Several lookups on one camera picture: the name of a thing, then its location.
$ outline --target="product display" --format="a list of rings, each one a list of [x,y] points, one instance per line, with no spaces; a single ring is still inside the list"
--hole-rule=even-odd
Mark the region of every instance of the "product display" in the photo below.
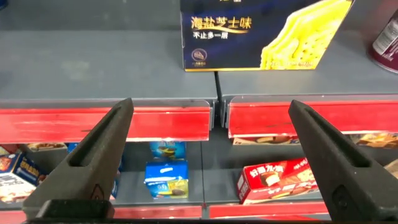
[[[148,162],[144,183],[154,199],[186,198],[188,197],[188,162]]]
[[[351,140],[359,146],[398,149],[398,135],[389,133],[351,134]]]
[[[398,73],[398,11],[369,48],[369,55],[382,68]]]
[[[159,141],[150,142],[149,146],[156,159],[185,159],[185,142]]]
[[[67,149],[67,145],[63,142],[51,142],[51,143],[29,143],[27,147],[31,151],[44,151],[54,149]]]
[[[0,156],[0,200],[6,203],[23,201],[46,176],[23,154]]]
[[[237,183],[242,204],[305,194],[318,190],[306,158],[243,168]]]
[[[314,69],[350,7],[350,0],[182,0],[184,68]]]
[[[234,145],[299,145],[300,141],[297,136],[274,136],[274,137],[258,137],[258,138],[234,138]]]

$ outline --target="brand logo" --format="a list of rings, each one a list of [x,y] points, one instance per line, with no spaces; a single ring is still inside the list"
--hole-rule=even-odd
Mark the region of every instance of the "brand logo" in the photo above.
[[[203,49],[195,49],[192,52],[192,59],[194,59],[197,62],[202,62],[206,60],[207,58],[207,52],[206,50]]]

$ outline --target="oreo box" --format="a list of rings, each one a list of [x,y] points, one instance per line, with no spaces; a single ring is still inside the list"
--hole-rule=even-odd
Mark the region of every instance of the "oreo box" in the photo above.
[[[23,201],[46,176],[24,154],[0,156],[0,200],[6,203]]]
[[[184,68],[314,69],[352,0],[181,0]]]
[[[185,142],[157,141],[150,142],[149,146],[156,159],[185,159]]]
[[[188,162],[148,162],[144,183],[154,199],[187,198]]]

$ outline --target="yellow cracker image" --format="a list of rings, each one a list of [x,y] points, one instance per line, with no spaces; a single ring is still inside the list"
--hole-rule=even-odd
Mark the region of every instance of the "yellow cracker image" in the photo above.
[[[314,69],[351,7],[349,0],[322,0],[292,13],[261,54],[261,69]]]

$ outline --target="snack box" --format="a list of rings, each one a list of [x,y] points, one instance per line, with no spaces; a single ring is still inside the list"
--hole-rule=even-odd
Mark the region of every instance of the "snack box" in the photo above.
[[[144,183],[154,199],[187,198],[188,162],[148,162]]]
[[[183,65],[195,72],[314,69],[352,1],[180,2]]]
[[[149,146],[156,159],[185,159],[185,142],[157,141],[150,142]]]
[[[67,145],[63,142],[50,143],[29,143],[26,145],[31,151],[47,151],[55,149],[67,149]]]
[[[299,145],[297,136],[270,136],[259,138],[234,138],[234,145]]]
[[[246,166],[236,185],[244,205],[318,190],[306,158]]]
[[[119,181],[120,181],[120,173],[118,173],[118,176],[113,181],[113,188],[111,191],[111,196],[109,198],[110,200],[116,200],[116,196],[118,196]]]
[[[0,200],[6,203],[23,201],[46,176],[24,154],[0,156]]]

